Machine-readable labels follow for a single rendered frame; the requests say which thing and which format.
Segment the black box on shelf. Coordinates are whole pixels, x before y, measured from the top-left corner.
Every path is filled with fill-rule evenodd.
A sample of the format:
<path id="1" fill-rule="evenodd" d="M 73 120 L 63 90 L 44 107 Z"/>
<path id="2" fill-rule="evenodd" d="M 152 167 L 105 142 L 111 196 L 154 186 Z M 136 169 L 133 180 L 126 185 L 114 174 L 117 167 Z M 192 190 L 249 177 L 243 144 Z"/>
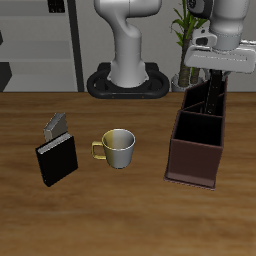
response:
<path id="1" fill-rule="evenodd" d="M 48 10 L 50 13 L 64 13 L 64 0 L 47 0 Z"/>

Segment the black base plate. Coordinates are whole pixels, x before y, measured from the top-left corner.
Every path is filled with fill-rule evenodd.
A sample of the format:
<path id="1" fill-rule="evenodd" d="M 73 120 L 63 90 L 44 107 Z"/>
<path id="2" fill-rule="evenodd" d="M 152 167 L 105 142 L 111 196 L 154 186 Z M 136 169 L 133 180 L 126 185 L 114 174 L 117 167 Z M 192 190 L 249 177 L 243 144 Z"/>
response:
<path id="1" fill-rule="evenodd" d="M 170 89 L 169 79 L 159 71 L 154 62 L 145 63 L 149 79 L 134 88 L 122 88 L 107 79 L 110 63 L 100 63 L 97 71 L 87 80 L 87 90 L 99 99 L 157 99 L 165 96 Z"/>

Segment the pot plant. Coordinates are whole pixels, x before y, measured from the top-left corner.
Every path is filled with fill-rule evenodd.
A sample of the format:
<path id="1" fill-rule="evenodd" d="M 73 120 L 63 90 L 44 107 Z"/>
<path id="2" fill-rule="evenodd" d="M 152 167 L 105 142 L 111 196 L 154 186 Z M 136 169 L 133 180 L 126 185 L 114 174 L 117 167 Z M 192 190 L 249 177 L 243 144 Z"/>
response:
<path id="1" fill-rule="evenodd" d="M 171 31 L 178 37 L 177 44 L 181 47 L 179 73 L 175 74 L 171 80 L 173 92 L 184 92 L 187 88 L 201 82 L 199 77 L 200 69 L 187 67 L 184 64 L 184 60 L 192 33 L 195 29 L 201 28 L 206 23 L 206 19 L 196 18 L 190 13 L 186 6 L 186 0 L 182 0 L 180 5 L 182 6 L 182 11 L 179 12 L 177 9 L 174 9 L 178 18 L 170 26 Z"/>

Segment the yellow and white mug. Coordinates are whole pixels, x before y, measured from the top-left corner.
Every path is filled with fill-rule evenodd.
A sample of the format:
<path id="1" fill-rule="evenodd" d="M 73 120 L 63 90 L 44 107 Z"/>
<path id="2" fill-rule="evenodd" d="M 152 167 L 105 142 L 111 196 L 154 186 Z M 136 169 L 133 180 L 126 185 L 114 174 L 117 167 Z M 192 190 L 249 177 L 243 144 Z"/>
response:
<path id="1" fill-rule="evenodd" d="M 133 155 L 135 136 L 126 129 L 112 129 L 107 131 L 100 141 L 91 144 L 91 153 L 94 159 L 106 160 L 115 169 L 127 167 Z M 97 155 L 94 148 L 101 146 L 103 155 Z"/>

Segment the white shelf unit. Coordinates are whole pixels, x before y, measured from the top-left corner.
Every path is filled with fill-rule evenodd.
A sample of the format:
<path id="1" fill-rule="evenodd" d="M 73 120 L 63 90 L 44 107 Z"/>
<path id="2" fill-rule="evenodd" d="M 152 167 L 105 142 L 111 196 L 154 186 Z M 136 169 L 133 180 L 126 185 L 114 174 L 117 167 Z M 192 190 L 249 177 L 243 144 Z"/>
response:
<path id="1" fill-rule="evenodd" d="M 82 92 L 76 0 L 0 0 L 0 92 Z"/>

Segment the thick black book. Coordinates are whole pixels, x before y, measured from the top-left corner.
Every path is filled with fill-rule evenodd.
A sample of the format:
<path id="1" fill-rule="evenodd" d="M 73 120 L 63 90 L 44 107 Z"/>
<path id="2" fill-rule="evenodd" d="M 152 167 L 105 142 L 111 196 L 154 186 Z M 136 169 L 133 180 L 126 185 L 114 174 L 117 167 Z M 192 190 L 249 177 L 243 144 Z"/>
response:
<path id="1" fill-rule="evenodd" d="M 75 140 L 68 132 L 35 149 L 43 182 L 50 187 L 78 168 Z"/>

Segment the grey book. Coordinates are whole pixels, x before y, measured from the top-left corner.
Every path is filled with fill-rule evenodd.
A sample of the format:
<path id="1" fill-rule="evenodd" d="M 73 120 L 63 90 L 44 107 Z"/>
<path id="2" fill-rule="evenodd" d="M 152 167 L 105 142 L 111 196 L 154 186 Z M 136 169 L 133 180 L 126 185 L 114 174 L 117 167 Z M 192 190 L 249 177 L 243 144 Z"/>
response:
<path id="1" fill-rule="evenodd" d="M 61 134 L 66 133 L 67 130 L 65 114 L 56 112 L 43 129 L 45 141 L 48 142 Z"/>

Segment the thin black book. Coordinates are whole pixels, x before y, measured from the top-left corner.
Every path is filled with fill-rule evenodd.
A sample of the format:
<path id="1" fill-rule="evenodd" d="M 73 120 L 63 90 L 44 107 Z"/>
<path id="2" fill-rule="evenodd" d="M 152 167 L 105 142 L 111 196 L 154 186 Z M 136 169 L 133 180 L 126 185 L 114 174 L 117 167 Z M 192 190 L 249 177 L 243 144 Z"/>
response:
<path id="1" fill-rule="evenodd" d="M 216 112 L 217 100 L 222 84 L 222 71 L 221 70 L 210 70 L 209 87 L 207 97 L 205 100 L 204 113 L 214 115 Z"/>

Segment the dark brown desk caddy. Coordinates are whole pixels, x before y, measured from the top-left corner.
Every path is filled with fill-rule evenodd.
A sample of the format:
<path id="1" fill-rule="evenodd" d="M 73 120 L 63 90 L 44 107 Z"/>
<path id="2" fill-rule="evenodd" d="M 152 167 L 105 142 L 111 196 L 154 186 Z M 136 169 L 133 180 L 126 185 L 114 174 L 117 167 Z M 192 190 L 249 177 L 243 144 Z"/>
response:
<path id="1" fill-rule="evenodd" d="M 214 115 L 204 113 L 208 83 L 186 90 L 177 112 L 164 179 L 215 190 L 224 148 L 227 82 L 223 82 Z"/>

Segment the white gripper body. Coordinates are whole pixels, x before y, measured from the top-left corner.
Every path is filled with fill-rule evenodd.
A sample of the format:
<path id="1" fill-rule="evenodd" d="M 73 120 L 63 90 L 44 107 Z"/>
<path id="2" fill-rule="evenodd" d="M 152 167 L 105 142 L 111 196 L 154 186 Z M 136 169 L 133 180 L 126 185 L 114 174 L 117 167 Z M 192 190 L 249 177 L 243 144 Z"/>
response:
<path id="1" fill-rule="evenodd" d="M 202 69 L 252 73 L 256 65 L 256 41 L 242 40 L 236 49 L 228 52 L 216 52 L 211 47 L 190 43 L 184 64 Z"/>

